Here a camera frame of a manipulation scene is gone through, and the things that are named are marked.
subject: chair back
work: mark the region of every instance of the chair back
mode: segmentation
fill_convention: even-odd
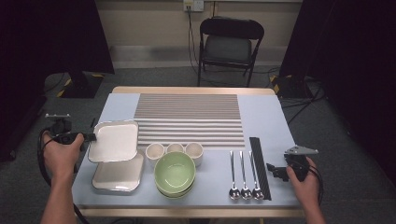
[[[254,39],[261,42],[264,28],[253,20],[241,20],[226,17],[213,17],[204,20],[200,26],[203,35],[219,35],[243,39]]]

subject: stacked bowls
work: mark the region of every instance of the stacked bowls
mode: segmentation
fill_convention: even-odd
[[[154,168],[155,185],[168,198],[187,194],[195,179],[194,161],[183,152],[169,152],[161,157]]]

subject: table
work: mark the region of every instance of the table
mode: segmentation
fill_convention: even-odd
[[[132,119],[139,94],[236,94],[244,125],[247,151],[248,138],[260,137],[266,162],[285,166],[283,152],[295,146],[274,92],[252,88],[190,87],[117,87],[109,94],[99,122]],[[242,188],[242,174],[235,155],[235,182]],[[252,189],[253,177],[245,154],[247,184]],[[197,168],[194,186],[181,199],[164,198],[155,188],[153,169],[145,161],[140,185],[130,193],[95,189],[92,177],[96,164],[86,153],[73,185],[74,203],[87,217],[303,217],[289,182],[267,172],[272,201],[238,200],[228,197],[232,186],[229,150],[205,152]]]

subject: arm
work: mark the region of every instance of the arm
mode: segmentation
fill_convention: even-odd
[[[306,159],[311,166],[316,167],[311,159]],[[294,193],[304,209],[306,223],[325,224],[326,220],[324,219],[318,204],[318,180],[315,175],[308,172],[305,180],[300,182],[291,167],[288,166],[286,171],[288,172],[290,182],[294,187]]]
[[[47,133],[44,143],[50,141]],[[52,172],[49,199],[41,223],[77,223],[72,196],[73,170],[78,160],[79,148],[84,141],[82,134],[71,145],[49,142],[44,148],[46,166]]]

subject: white cup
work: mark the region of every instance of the white cup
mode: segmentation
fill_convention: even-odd
[[[184,147],[179,143],[169,144],[169,146],[166,148],[166,153],[173,151],[184,152]]]
[[[199,166],[204,157],[204,148],[199,143],[188,143],[186,146],[186,154],[192,158],[195,166]]]
[[[153,143],[146,148],[146,157],[152,167],[165,154],[165,147],[159,143]]]

